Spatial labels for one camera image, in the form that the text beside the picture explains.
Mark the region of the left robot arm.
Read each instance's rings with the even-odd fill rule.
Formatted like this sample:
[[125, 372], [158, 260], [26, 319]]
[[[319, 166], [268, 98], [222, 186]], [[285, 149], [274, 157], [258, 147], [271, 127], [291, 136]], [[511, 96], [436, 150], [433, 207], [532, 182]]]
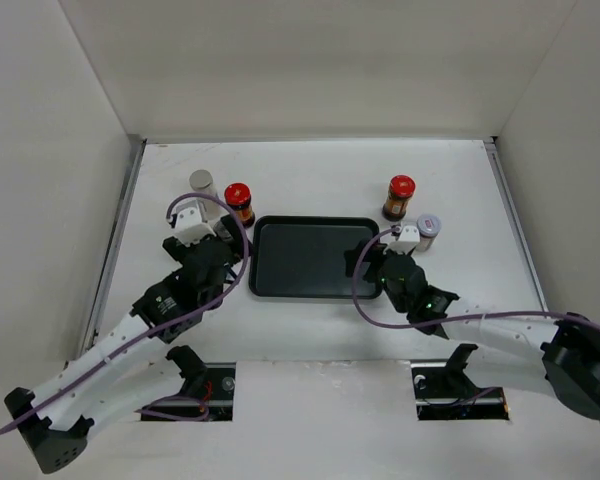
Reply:
[[164, 400], [201, 393], [204, 361], [176, 339], [218, 308], [240, 281], [252, 253], [241, 234], [210, 235], [164, 249], [179, 268], [150, 286], [108, 335], [59, 374], [33, 388], [17, 387], [4, 399], [40, 471], [53, 474], [72, 463], [109, 424]]

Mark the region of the small jar pink label lid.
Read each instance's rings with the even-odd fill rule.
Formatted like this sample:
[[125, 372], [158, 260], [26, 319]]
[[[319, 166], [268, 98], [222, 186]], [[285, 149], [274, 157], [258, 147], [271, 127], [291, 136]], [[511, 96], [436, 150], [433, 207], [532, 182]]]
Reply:
[[416, 246], [416, 250], [419, 252], [426, 252], [431, 248], [441, 231], [441, 220], [433, 214], [422, 214], [416, 220], [416, 227], [420, 236], [420, 241]]

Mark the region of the orange sauce jar red lid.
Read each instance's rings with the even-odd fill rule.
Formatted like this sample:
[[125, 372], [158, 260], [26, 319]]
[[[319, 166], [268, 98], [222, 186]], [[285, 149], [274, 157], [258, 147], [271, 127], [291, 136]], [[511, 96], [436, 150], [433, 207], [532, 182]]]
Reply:
[[416, 191], [415, 181], [407, 175], [396, 175], [388, 184], [387, 198], [382, 207], [383, 215], [389, 220], [401, 220], [407, 212]]

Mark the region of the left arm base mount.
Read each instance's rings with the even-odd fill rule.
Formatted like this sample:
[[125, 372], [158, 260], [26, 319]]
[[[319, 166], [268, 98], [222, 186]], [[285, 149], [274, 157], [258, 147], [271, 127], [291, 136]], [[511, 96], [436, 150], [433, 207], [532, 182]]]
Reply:
[[229, 422], [233, 420], [237, 365], [205, 363], [190, 347], [172, 348], [166, 358], [180, 369], [183, 384], [138, 411], [148, 422]]

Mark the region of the pepper grinder clear cap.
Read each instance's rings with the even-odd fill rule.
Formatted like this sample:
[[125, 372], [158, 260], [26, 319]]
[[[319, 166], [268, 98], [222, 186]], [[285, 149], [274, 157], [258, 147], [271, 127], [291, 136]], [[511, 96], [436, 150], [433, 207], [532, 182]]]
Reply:
[[239, 228], [231, 215], [222, 216], [213, 227], [216, 235], [226, 243], [240, 238]]

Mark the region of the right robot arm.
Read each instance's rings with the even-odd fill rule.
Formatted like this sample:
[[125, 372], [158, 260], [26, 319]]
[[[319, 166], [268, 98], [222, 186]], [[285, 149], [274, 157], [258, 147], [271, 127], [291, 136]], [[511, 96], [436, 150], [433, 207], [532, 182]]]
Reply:
[[526, 390], [600, 420], [600, 325], [575, 313], [490, 311], [433, 286], [411, 255], [375, 240], [344, 258], [347, 277], [381, 287], [405, 316], [401, 329], [458, 342], [443, 373], [451, 393]]

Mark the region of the peppercorn bottle silver cap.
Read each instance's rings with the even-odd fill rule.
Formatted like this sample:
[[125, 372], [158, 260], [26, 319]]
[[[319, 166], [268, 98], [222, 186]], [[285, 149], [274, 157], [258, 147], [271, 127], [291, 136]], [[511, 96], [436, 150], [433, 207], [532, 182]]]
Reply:
[[[218, 192], [211, 173], [204, 169], [199, 169], [191, 173], [189, 184], [193, 192], [201, 193], [218, 200]], [[202, 214], [207, 221], [218, 219], [222, 214], [220, 206], [206, 198], [198, 200]]]

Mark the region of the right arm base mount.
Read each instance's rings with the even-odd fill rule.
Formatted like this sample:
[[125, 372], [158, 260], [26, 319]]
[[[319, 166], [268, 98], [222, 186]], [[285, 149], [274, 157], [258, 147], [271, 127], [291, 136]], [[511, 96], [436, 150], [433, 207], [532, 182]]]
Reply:
[[410, 364], [420, 421], [509, 420], [501, 387], [477, 387], [465, 374], [477, 345], [460, 344], [446, 360]]

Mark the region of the dark sauce jar red lid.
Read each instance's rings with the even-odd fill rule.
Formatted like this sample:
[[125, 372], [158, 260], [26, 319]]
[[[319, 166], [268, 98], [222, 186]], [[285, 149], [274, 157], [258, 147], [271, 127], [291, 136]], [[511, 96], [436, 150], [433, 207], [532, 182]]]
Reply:
[[224, 191], [224, 198], [225, 203], [236, 212], [245, 228], [255, 223], [251, 191], [246, 184], [235, 182], [228, 185]]

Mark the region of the black rectangular tray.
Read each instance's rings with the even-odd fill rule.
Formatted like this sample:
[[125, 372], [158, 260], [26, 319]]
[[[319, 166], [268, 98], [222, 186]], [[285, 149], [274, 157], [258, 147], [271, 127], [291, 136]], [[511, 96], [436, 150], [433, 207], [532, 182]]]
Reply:
[[378, 233], [364, 217], [264, 216], [253, 231], [249, 289], [261, 298], [349, 299], [358, 250]]

